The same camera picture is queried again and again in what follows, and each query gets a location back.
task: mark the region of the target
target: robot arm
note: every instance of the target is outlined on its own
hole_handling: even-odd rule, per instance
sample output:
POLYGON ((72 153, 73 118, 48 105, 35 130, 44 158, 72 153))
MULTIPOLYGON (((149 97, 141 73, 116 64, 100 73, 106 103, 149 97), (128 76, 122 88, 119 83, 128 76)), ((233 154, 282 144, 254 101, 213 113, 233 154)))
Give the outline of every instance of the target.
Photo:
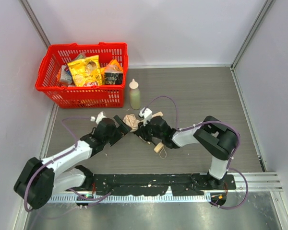
POLYGON ((65 172, 80 161, 89 159, 103 150, 109 143, 111 146, 125 136, 131 128, 127 126, 116 115, 118 123, 115 126, 114 120, 105 117, 101 112, 96 121, 97 127, 92 132, 80 138, 76 147, 71 146, 64 151, 41 160, 31 158, 21 172, 14 191, 24 198, 25 190, 32 175, 46 163, 47 165, 33 180, 28 191, 28 203, 33 209, 39 209, 48 202, 53 194, 65 191, 69 188, 88 190, 93 182, 93 174, 85 167, 79 165, 74 169, 65 172))
POLYGON ((176 130, 171 128, 162 117, 152 118, 151 114, 152 111, 147 108, 140 111, 139 117, 143 118, 143 122, 139 123, 139 129, 135 134, 145 141, 152 141, 152 138, 161 139, 162 143, 170 149, 200 143, 212 154, 209 183, 214 188, 223 186, 230 154, 238 143, 238 137, 233 130, 225 125, 212 123, 219 121, 212 116, 207 116, 203 121, 211 124, 176 130))

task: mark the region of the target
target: snack package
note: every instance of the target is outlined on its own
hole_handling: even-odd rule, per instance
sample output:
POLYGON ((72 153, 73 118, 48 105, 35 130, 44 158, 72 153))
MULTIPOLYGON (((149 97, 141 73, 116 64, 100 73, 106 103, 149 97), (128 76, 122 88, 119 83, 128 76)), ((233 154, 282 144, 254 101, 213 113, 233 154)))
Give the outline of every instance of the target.
POLYGON ((104 69, 105 85, 123 84, 123 68, 117 60, 112 60, 104 69))
MULTIPOLYGON (((78 54, 78 56, 77 56, 74 60, 72 60, 72 61, 75 61, 75 60, 78 60, 78 59, 82 59, 82 58, 86 58, 85 53, 80 53, 80 54, 78 54)), ((64 70, 65 70, 70 76, 72 76, 71 72, 69 71, 68 66, 66 66, 66 68, 65 68, 64 70)))
POLYGON ((66 67, 67 67, 66 65, 61 66, 57 74, 57 79, 59 83, 68 86, 72 84, 72 77, 65 71, 66 67))
POLYGON ((76 87, 90 87, 104 84, 98 60, 99 55, 95 55, 68 63, 76 87))

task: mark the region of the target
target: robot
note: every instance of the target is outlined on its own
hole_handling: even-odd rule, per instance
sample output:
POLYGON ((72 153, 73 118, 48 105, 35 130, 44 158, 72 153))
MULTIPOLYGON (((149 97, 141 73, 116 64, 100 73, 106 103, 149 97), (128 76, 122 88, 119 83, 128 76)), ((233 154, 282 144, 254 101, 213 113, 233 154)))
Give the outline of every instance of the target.
POLYGON ((223 190, 225 184, 229 185, 227 190, 236 189, 233 176, 227 174, 228 161, 239 141, 235 131, 220 124, 220 121, 212 116, 207 116, 202 122, 203 125, 176 130, 162 117, 152 117, 152 114, 148 108, 140 111, 139 117, 143 120, 138 124, 138 130, 134 134, 145 141, 153 142, 153 138, 160 139, 170 149, 188 144, 203 145, 212 154, 208 173, 94 175, 81 165, 66 172, 78 162, 98 154, 106 144, 113 146, 130 132, 131 128, 117 115, 112 120, 101 112, 96 118, 91 119, 97 126, 91 133, 81 137, 75 145, 48 158, 39 160, 33 157, 28 160, 14 185, 14 191, 26 199, 32 209, 39 209, 54 194, 69 188, 77 191, 91 190, 93 184, 98 188, 98 195, 111 192, 114 196, 162 196, 169 186, 174 196, 198 195, 205 190, 223 190), (151 182, 152 178, 155 178, 153 186, 143 186, 151 182), (107 186, 104 186, 104 182, 101 184, 101 181, 106 181, 107 186))

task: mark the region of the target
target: bottle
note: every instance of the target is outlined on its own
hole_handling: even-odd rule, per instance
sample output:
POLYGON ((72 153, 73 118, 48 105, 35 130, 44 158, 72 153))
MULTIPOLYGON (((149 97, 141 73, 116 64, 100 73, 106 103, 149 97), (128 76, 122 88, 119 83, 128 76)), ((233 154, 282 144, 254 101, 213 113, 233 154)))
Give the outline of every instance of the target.
POLYGON ((140 109, 141 107, 141 94, 139 90, 139 83, 137 83, 134 79, 129 84, 129 97, 130 97, 130 105, 134 110, 140 109))

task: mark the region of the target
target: gray tabletop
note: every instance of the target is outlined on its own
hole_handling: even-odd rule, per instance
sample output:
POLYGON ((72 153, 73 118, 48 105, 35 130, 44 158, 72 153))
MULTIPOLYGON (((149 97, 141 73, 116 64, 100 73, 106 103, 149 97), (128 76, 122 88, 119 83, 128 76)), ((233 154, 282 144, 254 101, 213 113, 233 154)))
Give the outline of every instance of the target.
MULTIPOLYGON (((242 172, 261 172, 251 134, 240 104, 239 96, 229 68, 167 68, 130 69, 127 83, 132 78, 139 82, 142 106, 160 95, 172 97, 179 109, 179 127, 201 122, 207 115, 233 125, 241 135, 241 146, 232 167, 242 172)), ((125 89, 123 108, 59 109, 53 128, 48 156, 73 144, 73 139, 60 120, 70 116, 93 116, 105 111, 107 117, 138 114, 129 104, 128 87, 125 89)), ((150 105, 153 112, 162 111, 167 123, 175 126, 175 107, 167 98, 160 98, 150 105)), ((95 125, 87 120, 72 120, 67 124, 77 137, 92 130, 95 125)), ((204 173, 209 170, 211 155, 200 145, 180 149, 167 149, 162 160, 153 151, 154 146, 129 133, 114 146, 106 146, 94 157, 81 162, 94 173, 204 173)))

